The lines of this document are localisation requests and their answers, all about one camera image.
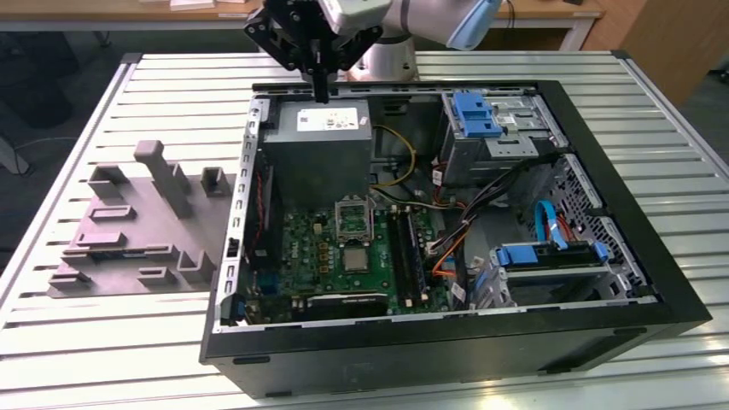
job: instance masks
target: blue plastic latch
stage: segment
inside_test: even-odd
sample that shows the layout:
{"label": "blue plastic latch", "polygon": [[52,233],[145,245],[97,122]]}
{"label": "blue plastic latch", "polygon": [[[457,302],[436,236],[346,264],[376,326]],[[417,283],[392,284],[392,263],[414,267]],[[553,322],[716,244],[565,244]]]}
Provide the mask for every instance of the blue plastic latch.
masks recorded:
{"label": "blue plastic latch", "polygon": [[605,262],[610,257],[610,254],[608,252],[608,246],[605,246],[602,242],[596,242],[592,244],[592,247],[594,248],[594,253],[600,258],[600,262]]}
{"label": "blue plastic latch", "polygon": [[454,92],[453,109],[466,138],[498,138],[504,129],[493,122],[493,108],[477,92]]}
{"label": "blue plastic latch", "polygon": [[514,265],[522,265],[525,263],[537,263],[537,252],[530,245],[514,245],[505,246],[505,251],[509,254],[509,258]]}
{"label": "blue plastic latch", "polygon": [[509,254],[506,253],[505,249],[497,249],[497,259],[498,259],[498,265],[502,267],[508,267],[512,264],[512,260],[509,259]]}

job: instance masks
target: power supply label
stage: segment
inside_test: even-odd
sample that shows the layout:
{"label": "power supply label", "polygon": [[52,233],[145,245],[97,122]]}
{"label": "power supply label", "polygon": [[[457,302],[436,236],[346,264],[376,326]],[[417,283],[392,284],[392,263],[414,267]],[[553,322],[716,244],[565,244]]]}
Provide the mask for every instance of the power supply label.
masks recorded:
{"label": "power supply label", "polygon": [[308,108],[298,111],[296,131],[344,131],[358,129],[356,108]]}

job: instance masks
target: yellow cable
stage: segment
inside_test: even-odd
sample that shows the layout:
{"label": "yellow cable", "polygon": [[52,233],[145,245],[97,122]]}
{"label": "yellow cable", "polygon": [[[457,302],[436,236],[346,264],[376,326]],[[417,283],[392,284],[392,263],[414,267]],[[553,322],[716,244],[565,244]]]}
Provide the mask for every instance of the yellow cable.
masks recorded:
{"label": "yellow cable", "polygon": [[372,186],[376,187],[376,188],[384,188],[386,186],[393,186],[393,185],[397,185],[400,184],[402,181],[405,181],[408,179],[408,177],[410,176],[412,172],[414,171],[414,161],[416,161],[416,151],[414,151],[414,148],[412,147],[412,144],[410,142],[408,141],[408,139],[400,134],[400,132],[397,132],[396,130],[393,130],[392,128],[389,128],[388,126],[372,126],[372,128],[381,128],[382,130],[385,130],[386,132],[389,132],[392,135],[394,135],[397,138],[400,138],[400,141],[402,141],[402,144],[405,144],[405,146],[408,147],[408,150],[410,151],[410,167],[408,168],[408,172],[404,174],[402,177],[400,177],[398,179],[393,180],[393,181],[389,181],[389,182],[382,182],[381,184],[373,184]]}

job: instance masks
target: metal case frame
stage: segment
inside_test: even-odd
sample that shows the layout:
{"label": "metal case frame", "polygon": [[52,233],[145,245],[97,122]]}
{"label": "metal case frame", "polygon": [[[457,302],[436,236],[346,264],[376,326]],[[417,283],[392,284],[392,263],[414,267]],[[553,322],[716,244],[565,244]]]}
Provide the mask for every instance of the metal case frame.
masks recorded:
{"label": "metal case frame", "polygon": [[[340,83],[333,94],[433,94],[456,88],[534,87],[568,139],[616,223],[657,303],[589,309],[525,309],[517,314],[454,312],[444,319],[370,320],[356,325],[278,326],[216,331],[217,278],[208,305],[200,361],[253,397],[348,392],[416,384],[473,382],[586,370],[649,338],[670,337],[710,320],[669,251],[557,81]],[[246,135],[256,135],[261,98],[312,98],[308,85],[257,85]],[[242,161],[250,160],[245,142]],[[217,275],[225,275],[221,268]]]}

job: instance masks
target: motherboard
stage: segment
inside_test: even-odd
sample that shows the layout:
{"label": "motherboard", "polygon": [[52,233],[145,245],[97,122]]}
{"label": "motherboard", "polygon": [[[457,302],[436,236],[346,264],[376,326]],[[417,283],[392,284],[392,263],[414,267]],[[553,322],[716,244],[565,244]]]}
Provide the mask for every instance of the motherboard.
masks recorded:
{"label": "motherboard", "polygon": [[281,267],[256,274],[262,321],[448,311],[446,289],[425,269],[428,211],[340,205],[286,212]]}

